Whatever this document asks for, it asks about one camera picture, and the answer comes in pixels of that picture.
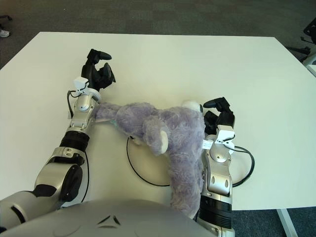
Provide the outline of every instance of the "table leg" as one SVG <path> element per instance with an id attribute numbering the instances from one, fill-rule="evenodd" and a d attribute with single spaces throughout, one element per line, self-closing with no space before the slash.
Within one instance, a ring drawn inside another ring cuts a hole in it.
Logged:
<path id="1" fill-rule="evenodd" d="M 284 231 L 287 237 L 298 237 L 296 230 L 294 228 L 293 222 L 290 215 L 287 212 L 287 209 L 277 209 L 278 216 L 282 222 Z"/>

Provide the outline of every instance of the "purple stuffed animal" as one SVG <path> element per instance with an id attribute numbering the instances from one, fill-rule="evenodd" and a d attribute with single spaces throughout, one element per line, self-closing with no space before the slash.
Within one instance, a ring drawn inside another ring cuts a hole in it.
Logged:
<path id="1" fill-rule="evenodd" d="M 147 144 L 155 155 L 168 154 L 170 204 L 193 218 L 199 209 L 203 185 L 201 153 L 205 125 L 200 105 L 185 102 L 181 107 L 158 110 L 148 103 L 103 103 L 96 122 L 108 120 L 115 120 L 127 136 Z"/>

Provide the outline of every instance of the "gray carpet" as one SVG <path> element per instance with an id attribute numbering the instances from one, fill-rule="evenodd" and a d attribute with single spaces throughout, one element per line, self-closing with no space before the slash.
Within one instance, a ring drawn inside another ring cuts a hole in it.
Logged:
<path id="1" fill-rule="evenodd" d="M 312 46 L 300 36 L 316 17 L 316 1 L 0 0 L 3 14 L 13 21 L 0 19 L 11 31 L 0 39 L 0 68 L 40 31 L 271 36 L 283 45 Z M 315 207 L 289 213 L 300 237 L 316 236 Z M 234 211 L 233 217 L 237 237 L 285 235 L 275 210 Z"/>

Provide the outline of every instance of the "stuffed animal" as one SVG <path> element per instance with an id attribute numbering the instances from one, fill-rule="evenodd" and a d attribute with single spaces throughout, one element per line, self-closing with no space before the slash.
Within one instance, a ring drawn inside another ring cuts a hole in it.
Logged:
<path id="1" fill-rule="evenodd" d="M 118 128 L 136 143 L 147 144 L 155 155 L 170 159 L 171 206 L 193 218 L 199 209 L 204 120 L 200 105 L 158 110 L 149 103 L 125 106 L 100 104 L 96 122 L 115 120 Z"/>

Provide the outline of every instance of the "black cable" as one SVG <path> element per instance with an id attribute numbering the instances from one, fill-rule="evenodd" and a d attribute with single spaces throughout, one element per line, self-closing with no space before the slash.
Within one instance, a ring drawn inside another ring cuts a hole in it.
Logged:
<path id="1" fill-rule="evenodd" d="M 237 187 L 239 186 L 240 184 L 244 183 L 247 179 L 249 179 L 249 177 L 251 176 L 254 168 L 255 168 L 255 158 L 253 157 L 253 155 L 251 154 L 250 151 L 248 151 L 247 149 L 243 148 L 243 147 L 238 147 L 238 146 L 235 146 L 235 148 L 238 148 L 238 149 L 242 149 L 243 151 L 239 151 L 239 150 L 235 150 L 235 149 L 232 149 L 232 148 L 229 148 L 228 146 L 224 145 L 224 147 L 226 147 L 227 149 L 230 149 L 232 151 L 235 151 L 235 152 L 242 152 L 242 153 L 247 153 L 248 155 L 250 155 L 250 158 L 251 158 L 251 167 L 250 167 L 250 170 L 248 172 L 248 174 L 240 181 L 238 181 L 237 183 L 234 183 L 233 184 L 233 187 Z"/>
<path id="2" fill-rule="evenodd" d="M 223 140 L 223 142 L 227 142 L 227 141 L 233 140 L 234 138 L 235 138 L 235 135 L 233 137 L 231 137 L 231 138 L 227 138 L 227 139 Z"/>
<path id="3" fill-rule="evenodd" d="M 87 82 L 84 84 L 84 88 L 81 88 L 79 91 L 84 90 L 84 89 L 87 87 L 88 82 L 89 82 L 89 81 L 87 81 Z M 73 118 L 74 112 L 73 112 L 73 110 L 72 110 L 72 108 L 71 108 L 71 106 L 70 106 L 69 96 L 71 95 L 71 97 L 77 98 L 77 97 L 79 97 L 79 96 L 82 95 L 82 93 L 80 93 L 79 95 L 73 96 L 73 95 L 72 95 L 73 92 L 76 92 L 76 91 L 75 91 L 75 90 L 69 90 L 69 91 L 67 92 L 67 103 L 68 103 L 68 108 L 69 108 L 69 112 L 70 112 L 71 118 Z"/>
<path id="4" fill-rule="evenodd" d="M 135 168 L 134 168 L 133 165 L 132 165 L 132 162 L 130 162 L 130 159 L 129 159 L 129 155 L 128 155 L 128 140 L 129 140 L 129 138 L 127 139 L 127 142 L 126 142 L 126 154 L 127 154 L 128 162 L 129 162 L 130 166 L 132 167 L 132 169 L 134 170 L 134 172 L 137 174 L 137 176 L 138 176 L 139 178 L 141 178 L 143 181 L 145 181 L 146 183 L 151 184 L 151 185 L 154 185 L 154 186 L 157 186 L 157 187 L 168 187 L 168 186 L 170 186 L 169 184 L 167 184 L 167 185 L 154 184 L 154 183 L 152 183 L 152 182 L 147 181 L 147 180 L 144 179 L 139 173 L 137 173 L 137 171 L 135 170 Z"/>
<path id="5" fill-rule="evenodd" d="M 87 181 L 87 188 L 85 189 L 85 193 L 84 193 L 84 196 L 81 200 L 81 202 L 83 202 L 83 200 L 85 199 L 85 196 L 87 195 L 87 192 L 88 192 L 88 188 L 89 188 L 89 180 L 90 180 L 90 173 L 89 173 L 89 160 L 88 160 L 88 156 L 87 156 L 87 152 L 85 152 L 85 158 L 87 160 L 87 170 L 88 170 L 88 181 Z"/>
<path id="6" fill-rule="evenodd" d="M 73 116 L 74 116 L 74 112 L 73 112 L 73 110 L 72 110 L 72 108 L 70 106 L 70 102 L 69 102 L 69 96 L 71 95 L 72 92 L 76 92 L 76 91 L 75 90 L 69 90 L 67 92 L 67 103 L 68 103 L 68 108 L 69 108 L 69 112 L 70 112 L 71 118 L 73 118 Z"/>

